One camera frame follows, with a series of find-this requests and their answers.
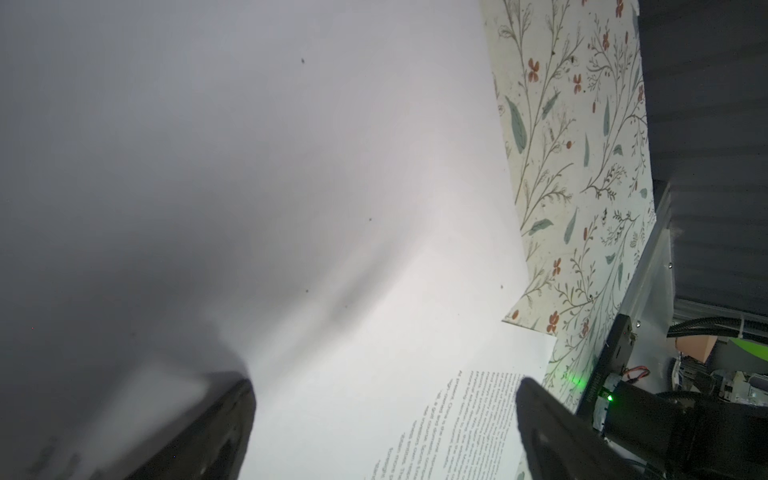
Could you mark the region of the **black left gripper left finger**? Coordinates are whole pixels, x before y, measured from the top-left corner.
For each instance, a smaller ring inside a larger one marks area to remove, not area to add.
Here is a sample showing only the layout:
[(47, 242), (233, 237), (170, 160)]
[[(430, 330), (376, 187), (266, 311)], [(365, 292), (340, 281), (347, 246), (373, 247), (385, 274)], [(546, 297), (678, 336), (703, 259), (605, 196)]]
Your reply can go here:
[(126, 479), (237, 479), (257, 411), (245, 377), (218, 375), (197, 404), (161, 427), (124, 461)]

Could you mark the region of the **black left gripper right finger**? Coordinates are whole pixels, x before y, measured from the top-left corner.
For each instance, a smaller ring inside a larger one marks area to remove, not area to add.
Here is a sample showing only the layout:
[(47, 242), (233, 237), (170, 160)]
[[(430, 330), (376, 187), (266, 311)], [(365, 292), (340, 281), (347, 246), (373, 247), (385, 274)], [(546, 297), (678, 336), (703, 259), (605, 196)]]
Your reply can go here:
[(634, 479), (636, 469), (534, 379), (516, 392), (518, 430), (533, 479)]

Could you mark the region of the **printed paper sheet front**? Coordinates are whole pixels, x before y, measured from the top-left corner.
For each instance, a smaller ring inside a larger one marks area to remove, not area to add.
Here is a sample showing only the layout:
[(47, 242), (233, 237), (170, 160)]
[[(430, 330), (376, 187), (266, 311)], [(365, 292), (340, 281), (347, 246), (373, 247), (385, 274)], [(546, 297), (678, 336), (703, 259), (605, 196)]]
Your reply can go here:
[(369, 479), (514, 479), (516, 396), (543, 379), (556, 338), (502, 323), (374, 465)]

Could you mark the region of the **printed paper sheet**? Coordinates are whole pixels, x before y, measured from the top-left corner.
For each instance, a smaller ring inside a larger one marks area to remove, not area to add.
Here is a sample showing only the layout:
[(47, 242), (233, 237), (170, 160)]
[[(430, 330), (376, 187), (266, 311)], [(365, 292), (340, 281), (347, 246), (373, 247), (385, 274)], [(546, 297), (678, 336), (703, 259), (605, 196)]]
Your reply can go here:
[(374, 465), (369, 479), (514, 479), (516, 396), (543, 379), (556, 338), (502, 323)]
[(245, 377), (358, 478), (528, 280), (476, 1), (5, 1), (1, 475), (118, 478)]

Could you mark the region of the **floral table mat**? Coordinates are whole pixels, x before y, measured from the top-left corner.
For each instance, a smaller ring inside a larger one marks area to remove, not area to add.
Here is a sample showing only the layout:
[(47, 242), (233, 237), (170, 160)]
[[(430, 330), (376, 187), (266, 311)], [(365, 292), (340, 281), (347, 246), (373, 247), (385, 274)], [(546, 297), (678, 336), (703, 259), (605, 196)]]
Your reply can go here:
[(510, 324), (552, 336), (575, 409), (656, 222), (635, 1), (481, 3), (529, 281)]

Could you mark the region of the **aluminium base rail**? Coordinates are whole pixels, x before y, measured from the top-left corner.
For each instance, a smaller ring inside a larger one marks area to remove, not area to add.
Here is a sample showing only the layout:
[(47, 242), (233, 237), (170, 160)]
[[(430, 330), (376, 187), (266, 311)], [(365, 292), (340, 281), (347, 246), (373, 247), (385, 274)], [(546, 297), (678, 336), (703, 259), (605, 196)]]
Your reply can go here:
[(653, 187), (656, 223), (620, 312), (631, 318), (636, 335), (628, 366), (645, 366), (650, 370), (637, 386), (657, 393), (668, 389), (668, 367), (677, 356), (677, 350), (674, 341), (666, 337), (673, 319), (675, 299), (672, 191), (664, 181), (655, 180)]

